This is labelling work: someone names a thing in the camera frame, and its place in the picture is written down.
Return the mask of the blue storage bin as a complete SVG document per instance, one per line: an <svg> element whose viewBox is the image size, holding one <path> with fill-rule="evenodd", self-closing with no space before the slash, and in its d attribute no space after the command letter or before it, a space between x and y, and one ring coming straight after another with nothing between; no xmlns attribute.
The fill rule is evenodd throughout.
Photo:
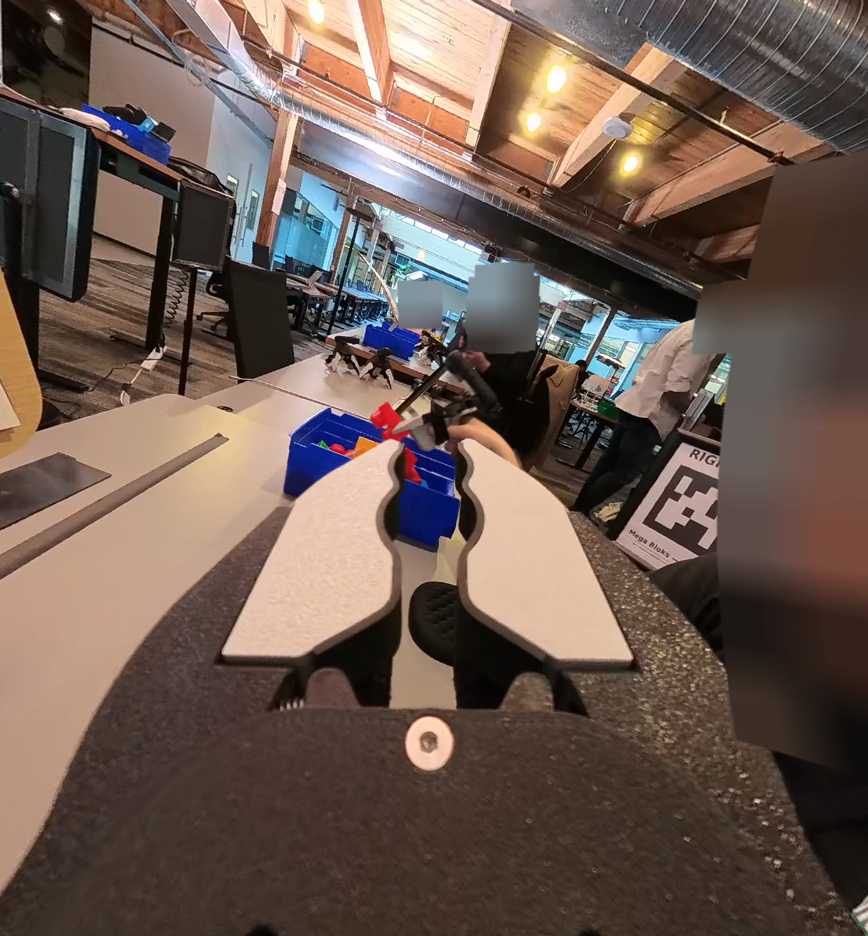
<svg viewBox="0 0 868 936"><path fill-rule="evenodd" d="M362 343L375 350L387 348L391 357L401 360L410 360L421 335L416 332L391 326L387 323L366 324Z"/></svg>
<svg viewBox="0 0 868 936"><path fill-rule="evenodd" d="M127 145L144 156L167 167L172 155L172 147L165 139L157 136L153 130L143 128L143 123L130 123L112 113L101 111L89 104L82 105L82 111L108 123L110 130L121 135Z"/></svg>

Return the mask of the framed marker sign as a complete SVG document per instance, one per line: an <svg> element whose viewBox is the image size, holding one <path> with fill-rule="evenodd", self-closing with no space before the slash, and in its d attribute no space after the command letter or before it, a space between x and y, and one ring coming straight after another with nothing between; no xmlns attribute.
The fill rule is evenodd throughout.
<svg viewBox="0 0 868 936"><path fill-rule="evenodd" d="M721 443L675 430L632 489L607 536L647 570L716 549Z"/></svg>

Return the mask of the black office chair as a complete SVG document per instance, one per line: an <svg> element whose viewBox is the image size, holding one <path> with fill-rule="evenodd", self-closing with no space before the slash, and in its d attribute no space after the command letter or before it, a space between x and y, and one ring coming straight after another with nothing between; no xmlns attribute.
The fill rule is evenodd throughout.
<svg viewBox="0 0 868 936"><path fill-rule="evenodd" d="M225 283L237 377L254 379L293 365L286 273L231 260Z"/></svg>

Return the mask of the person's black shirt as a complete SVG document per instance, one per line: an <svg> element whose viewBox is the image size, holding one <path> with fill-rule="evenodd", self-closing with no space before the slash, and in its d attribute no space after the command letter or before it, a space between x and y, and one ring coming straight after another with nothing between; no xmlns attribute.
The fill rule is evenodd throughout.
<svg viewBox="0 0 868 936"><path fill-rule="evenodd" d="M649 574L724 660L715 553ZM790 755L774 759L805 837L854 917L868 908L868 780Z"/></svg>

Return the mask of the brown coat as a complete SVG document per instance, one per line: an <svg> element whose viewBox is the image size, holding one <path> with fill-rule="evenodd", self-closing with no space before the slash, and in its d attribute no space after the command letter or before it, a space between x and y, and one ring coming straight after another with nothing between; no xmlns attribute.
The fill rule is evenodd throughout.
<svg viewBox="0 0 868 936"><path fill-rule="evenodd" d="M565 417L568 415L570 401L584 379L584 369L578 364L548 355L542 362L538 385L544 382L547 389L548 424L532 451L522 461L525 471L529 472L542 466L557 441Z"/></svg>

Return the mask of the black panel stand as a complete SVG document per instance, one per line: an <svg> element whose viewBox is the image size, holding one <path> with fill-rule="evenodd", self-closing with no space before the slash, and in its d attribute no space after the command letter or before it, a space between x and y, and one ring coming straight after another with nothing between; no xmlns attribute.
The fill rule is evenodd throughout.
<svg viewBox="0 0 868 936"><path fill-rule="evenodd" d="M189 179L180 183L171 252L172 264L187 272L187 305L177 388L180 396L186 395L191 363L198 272L223 272L234 215L235 201L229 191L219 191Z"/></svg>

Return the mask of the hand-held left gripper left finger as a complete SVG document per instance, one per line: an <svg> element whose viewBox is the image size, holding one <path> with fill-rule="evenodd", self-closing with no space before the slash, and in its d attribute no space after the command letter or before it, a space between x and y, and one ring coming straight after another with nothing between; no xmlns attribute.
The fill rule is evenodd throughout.
<svg viewBox="0 0 868 936"><path fill-rule="evenodd" d="M225 663L274 664L306 681L323 667L356 692L388 692L402 636L402 563L393 539L404 447L346 460L290 509L221 649Z"/></svg>

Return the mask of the wooden office desk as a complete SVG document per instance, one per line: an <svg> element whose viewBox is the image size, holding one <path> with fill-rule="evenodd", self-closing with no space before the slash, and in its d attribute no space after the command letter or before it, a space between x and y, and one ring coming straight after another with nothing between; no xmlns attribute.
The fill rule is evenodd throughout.
<svg viewBox="0 0 868 936"><path fill-rule="evenodd" d="M365 345L360 332L338 333L326 340L329 353L324 360L327 373L353 376L359 380L378 382L393 388L397 382L421 381L435 369L419 360L396 357L393 349Z"/></svg>

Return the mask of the black rectangular desk patch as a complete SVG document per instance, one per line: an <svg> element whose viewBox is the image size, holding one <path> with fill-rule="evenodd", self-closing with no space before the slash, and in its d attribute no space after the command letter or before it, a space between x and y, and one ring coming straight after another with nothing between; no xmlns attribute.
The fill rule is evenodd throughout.
<svg viewBox="0 0 868 936"><path fill-rule="evenodd" d="M111 476L64 453L4 471L0 473L0 531Z"/></svg>

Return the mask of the blue plastic bin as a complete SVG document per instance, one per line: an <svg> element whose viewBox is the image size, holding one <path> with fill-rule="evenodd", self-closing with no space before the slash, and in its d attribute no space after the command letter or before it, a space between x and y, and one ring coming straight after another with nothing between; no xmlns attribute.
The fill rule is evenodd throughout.
<svg viewBox="0 0 868 936"><path fill-rule="evenodd" d="M382 442L381 434L368 419L336 413L331 408L311 416L290 434L284 492L297 497L347 463L349 458L334 453L330 446L340 443L347 450L352 449L359 436ZM400 537L416 545L436 548L441 538L453 536L458 524L460 500L454 488L455 462L441 448L420 450L409 435L402 442L417 455L416 467L424 484L405 480L399 498Z"/></svg>

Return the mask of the wooden standing desk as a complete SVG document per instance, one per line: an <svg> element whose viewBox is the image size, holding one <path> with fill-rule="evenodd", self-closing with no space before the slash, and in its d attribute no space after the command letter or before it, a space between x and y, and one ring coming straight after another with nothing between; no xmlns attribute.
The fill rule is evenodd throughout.
<svg viewBox="0 0 868 936"><path fill-rule="evenodd" d="M18 99L12 94L0 91L0 95L31 107L60 113L72 121L82 123L79 120L64 115L60 111L44 108L34 102ZM174 217L181 177L173 170L169 170L154 160L138 153L111 131L87 123L82 124L87 125L91 129L100 145L98 183L100 172L104 172L161 197L159 231L155 251L153 279L149 294L146 335L142 341L138 341L134 338L125 339L129 345L134 347L142 346L146 352L150 352L156 346L162 344L168 277L174 237ZM22 321L22 328L29 342L31 357L33 361L36 361L38 358L38 322L40 317L37 308L39 304L39 293L44 289L7 271L6 278L11 285L19 286L19 293L21 294L21 298L17 300L17 306L20 309L19 318Z"/></svg>

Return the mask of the person's right hand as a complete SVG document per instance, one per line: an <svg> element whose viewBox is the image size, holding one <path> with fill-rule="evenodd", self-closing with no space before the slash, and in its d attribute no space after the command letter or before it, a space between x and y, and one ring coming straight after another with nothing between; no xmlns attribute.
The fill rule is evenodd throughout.
<svg viewBox="0 0 868 936"><path fill-rule="evenodd" d="M477 442L492 451L506 462L521 468L521 461L509 443L493 428L477 418L448 427L448 448L454 451L456 445L466 440Z"/></svg>

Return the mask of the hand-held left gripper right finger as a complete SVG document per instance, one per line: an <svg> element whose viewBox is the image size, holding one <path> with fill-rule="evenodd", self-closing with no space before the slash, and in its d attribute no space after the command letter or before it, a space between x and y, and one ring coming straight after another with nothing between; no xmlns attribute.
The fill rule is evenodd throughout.
<svg viewBox="0 0 868 936"><path fill-rule="evenodd" d="M557 692L629 675L633 651L568 510L479 442L461 442L457 461L457 690L505 692L524 673Z"/></svg>

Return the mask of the wooden post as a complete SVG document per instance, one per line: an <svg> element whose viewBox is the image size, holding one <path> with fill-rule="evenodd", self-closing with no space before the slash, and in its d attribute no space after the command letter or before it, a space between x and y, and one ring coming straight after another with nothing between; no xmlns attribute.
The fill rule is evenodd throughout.
<svg viewBox="0 0 868 936"><path fill-rule="evenodd" d="M278 217L287 189L287 172L294 144L298 135L300 119L297 115L276 111L276 134L269 159L264 187L263 203L255 236L255 243L272 248Z"/></svg>

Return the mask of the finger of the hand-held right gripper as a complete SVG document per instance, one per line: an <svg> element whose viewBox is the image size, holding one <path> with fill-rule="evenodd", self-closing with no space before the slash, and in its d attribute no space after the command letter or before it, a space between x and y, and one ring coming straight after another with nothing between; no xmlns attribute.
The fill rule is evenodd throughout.
<svg viewBox="0 0 868 936"><path fill-rule="evenodd" d="M410 435L422 451L432 451L450 440L447 419L436 413L417 415L404 420L403 432Z"/></svg>

